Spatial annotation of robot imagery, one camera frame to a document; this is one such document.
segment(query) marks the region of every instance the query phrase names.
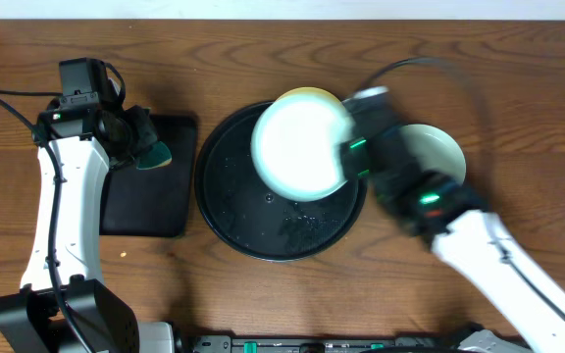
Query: white wall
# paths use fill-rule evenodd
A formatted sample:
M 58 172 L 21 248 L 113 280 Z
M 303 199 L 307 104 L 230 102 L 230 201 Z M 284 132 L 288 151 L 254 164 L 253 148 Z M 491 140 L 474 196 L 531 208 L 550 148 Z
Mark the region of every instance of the white wall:
M 0 19 L 565 20 L 565 0 L 0 0 Z

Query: wooden table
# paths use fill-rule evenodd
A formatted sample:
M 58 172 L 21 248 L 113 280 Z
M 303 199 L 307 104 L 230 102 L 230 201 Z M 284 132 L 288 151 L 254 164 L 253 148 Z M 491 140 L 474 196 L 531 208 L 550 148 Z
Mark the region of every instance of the wooden table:
M 127 106 L 196 112 L 198 146 L 244 105 L 305 85 L 343 96 L 383 64 L 417 55 L 452 60 L 483 87 L 493 165 L 479 158 L 481 131 L 451 81 L 407 68 L 384 83 L 411 119 L 457 139 L 474 185 L 493 177 L 494 207 L 565 288 L 565 23 L 0 21 L 1 88 L 59 90 L 59 61 L 101 58 L 124 76 Z M 6 100 L 35 120 L 48 99 Z M 0 108 L 0 295 L 18 290 L 26 268 L 38 174 L 29 133 Z M 515 333 L 373 197 L 345 238 L 298 262 L 230 249 L 193 195 L 184 238 L 101 237 L 100 248 L 106 284 L 140 320 L 173 320 L 187 333 L 386 336 L 467 321 Z M 0 334 L 0 352 L 9 350 Z

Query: black round tray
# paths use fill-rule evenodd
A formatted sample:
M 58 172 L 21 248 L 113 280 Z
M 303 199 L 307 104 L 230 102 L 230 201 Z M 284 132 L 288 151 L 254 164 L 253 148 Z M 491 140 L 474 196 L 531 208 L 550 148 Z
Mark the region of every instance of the black round tray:
M 206 223 L 235 250 L 264 260 L 298 260 L 346 234 L 361 211 L 367 184 L 347 182 L 313 202 L 294 202 L 270 190 L 254 169 L 250 140 L 272 103 L 243 108 L 215 128 L 197 159 L 195 198 Z

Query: green led light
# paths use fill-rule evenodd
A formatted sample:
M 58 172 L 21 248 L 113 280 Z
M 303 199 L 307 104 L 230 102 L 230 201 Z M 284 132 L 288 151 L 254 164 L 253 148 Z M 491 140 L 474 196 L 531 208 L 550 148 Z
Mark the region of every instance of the green led light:
M 430 203 L 436 202 L 437 200 L 439 200 L 439 195 L 432 193 L 422 196 L 422 198 L 420 198 L 420 203 L 423 205 L 428 205 Z
M 359 147 L 359 146 L 361 146 L 361 145 L 364 144 L 364 143 L 365 143 L 365 139 L 362 139 L 361 141 L 358 141 L 358 142 L 353 143 L 353 144 L 350 146 L 350 148 Z

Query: wooden surface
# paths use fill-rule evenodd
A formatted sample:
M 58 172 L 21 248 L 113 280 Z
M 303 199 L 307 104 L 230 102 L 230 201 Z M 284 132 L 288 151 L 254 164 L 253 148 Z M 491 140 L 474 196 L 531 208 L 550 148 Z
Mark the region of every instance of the wooden surface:
M 127 106 L 196 112 L 198 149 L 244 105 L 303 85 L 343 96 L 381 65 L 414 55 L 453 60 L 483 87 L 493 165 L 479 159 L 482 135 L 454 84 L 427 69 L 385 78 L 412 120 L 442 127 L 463 146 L 474 184 L 493 176 L 494 207 L 565 288 L 565 23 L 0 22 L 1 88 L 59 90 L 59 61 L 101 58 L 124 76 Z M 32 119 L 47 103 L 7 100 Z M 0 108 L 0 295 L 18 290 L 26 268 L 38 173 L 29 133 Z M 515 333 L 373 197 L 345 238 L 298 262 L 230 249 L 193 197 L 186 229 L 179 240 L 101 237 L 106 284 L 140 320 L 173 320 L 189 333 L 384 336 L 467 321 Z M 0 351 L 9 350 L 0 334 Z

